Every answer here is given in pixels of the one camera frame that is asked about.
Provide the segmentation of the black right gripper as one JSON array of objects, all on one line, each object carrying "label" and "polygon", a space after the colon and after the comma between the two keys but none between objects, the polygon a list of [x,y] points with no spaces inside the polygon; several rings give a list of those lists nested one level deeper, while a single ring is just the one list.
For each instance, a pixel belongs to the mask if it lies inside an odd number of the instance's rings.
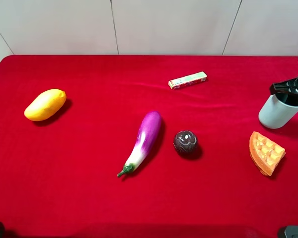
[{"label": "black right gripper", "polygon": [[278,99],[286,105],[298,106],[298,77],[270,86],[270,93],[278,94]]}]

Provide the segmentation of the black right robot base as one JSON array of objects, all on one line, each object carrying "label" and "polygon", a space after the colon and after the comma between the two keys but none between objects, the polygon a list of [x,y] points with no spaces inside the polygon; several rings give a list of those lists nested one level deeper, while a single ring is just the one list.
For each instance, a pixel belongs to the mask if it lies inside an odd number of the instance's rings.
[{"label": "black right robot base", "polygon": [[298,238],[298,226],[285,226],[279,229],[278,238]]}]

